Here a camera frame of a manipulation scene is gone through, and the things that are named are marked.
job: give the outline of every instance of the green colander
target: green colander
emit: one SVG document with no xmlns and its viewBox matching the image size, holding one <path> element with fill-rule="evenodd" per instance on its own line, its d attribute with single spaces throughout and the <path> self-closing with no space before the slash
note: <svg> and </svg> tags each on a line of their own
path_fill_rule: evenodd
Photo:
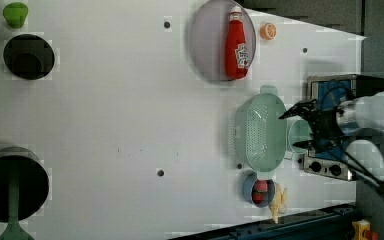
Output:
<svg viewBox="0 0 384 240">
<path fill-rule="evenodd" d="M 236 113 L 236 155 L 257 171 L 258 179 L 271 179 L 285 156 L 287 124 L 279 119 L 285 111 L 277 89 L 264 85 Z"/>
</svg>

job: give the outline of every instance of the red fruit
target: red fruit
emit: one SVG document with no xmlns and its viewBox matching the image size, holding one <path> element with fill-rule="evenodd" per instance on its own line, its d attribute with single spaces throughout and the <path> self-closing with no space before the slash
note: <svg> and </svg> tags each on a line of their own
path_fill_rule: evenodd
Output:
<svg viewBox="0 0 384 240">
<path fill-rule="evenodd" d="M 255 203 L 255 204 L 260 204 L 264 199 L 264 195 L 262 193 L 259 193 L 259 192 L 253 192 L 252 193 L 252 201 Z"/>
<path fill-rule="evenodd" d="M 267 181 L 257 180 L 254 184 L 254 190 L 257 192 L 267 192 Z"/>
</svg>

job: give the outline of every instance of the ketchup bottle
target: ketchup bottle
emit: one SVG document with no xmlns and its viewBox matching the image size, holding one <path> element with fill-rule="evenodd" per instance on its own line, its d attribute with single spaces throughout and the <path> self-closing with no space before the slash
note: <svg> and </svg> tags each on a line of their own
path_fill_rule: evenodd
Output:
<svg viewBox="0 0 384 240">
<path fill-rule="evenodd" d="M 226 74 L 233 79 L 241 79 L 248 73 L 248 50 L 246 49 L 241 7 L 232 8 L 229 20 L 225 50 Z"/>
</svg>

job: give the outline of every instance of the black round bowl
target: black round bowl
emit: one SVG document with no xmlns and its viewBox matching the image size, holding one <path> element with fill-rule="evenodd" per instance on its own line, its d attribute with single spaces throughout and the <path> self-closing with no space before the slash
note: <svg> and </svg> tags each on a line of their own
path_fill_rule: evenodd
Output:
<svg viewBox="0 0 384 240">
<path fill-rule="evenodd" d="M 23 34 L 12 38 L 6 44 L 4 61 L 14 75 L 36 80 L 51 72 L 55 55 L 51 46 L 42 38 Z"/>
<path fill-rule="evenodd" d="M 19 220 L 37 212 L 49 193 L 48 175 L 35 160 L 17 155 L 0 157 L 0 222 L 8 222 L 8 180 L 11 169 L 17 169 L 19 175 Z"/>
</svg>

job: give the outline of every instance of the teal handle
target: teal handle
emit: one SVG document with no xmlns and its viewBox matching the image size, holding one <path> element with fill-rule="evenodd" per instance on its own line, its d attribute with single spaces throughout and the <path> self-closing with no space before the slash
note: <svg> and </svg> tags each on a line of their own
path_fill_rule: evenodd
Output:
<svg viewBox="0 0 384 240">
<path fill-rule="evenodd" d="M 260 94 L 264 94 L 264 93 L 271 93 L 271 94 L 274 94 L 276 96 L 278 95 L 277 88 L 275 86 L 270 86 L 270 85 L 261 86 Z"/>
</svg>

